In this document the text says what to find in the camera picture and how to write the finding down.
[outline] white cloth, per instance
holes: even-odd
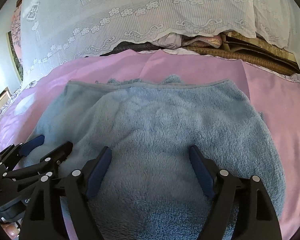
[[[300,9],[293,0],[23,0],[24,84],[78,57],[169,33],[235,30],[293,52],[300,67]]]
[[[158,40],[151,41],[151,43],[166,49],[177,49],[181,47],[182,35],[177,33],[169,33]]]
[[[141,54],[151,54],[155,53],[157,50],[143,50],[138,53]],[[178,48],[178,49],[163,49],[162,51],[168,53],[168,54],[176,54],[176,55],[200,55],[199,53],[196,53],[192,50],[187,50],[184,48]]]

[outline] folded blanket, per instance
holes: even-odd
[[[231,81],[114,84],[69,82],[29,138],[43,134],[44,144],[23,164],[38,163],[69,140],[73,151],[59,168],[59,176],[67,176],[96,158],[103,146],[111,147],[112,162],[89,201],[105,239],[197,238],[211,201],[189,161],[193,144],[236,176],[260,176],[281,214],[285,178],[270,132]],[[234,221],[231,217],[225,239]]]

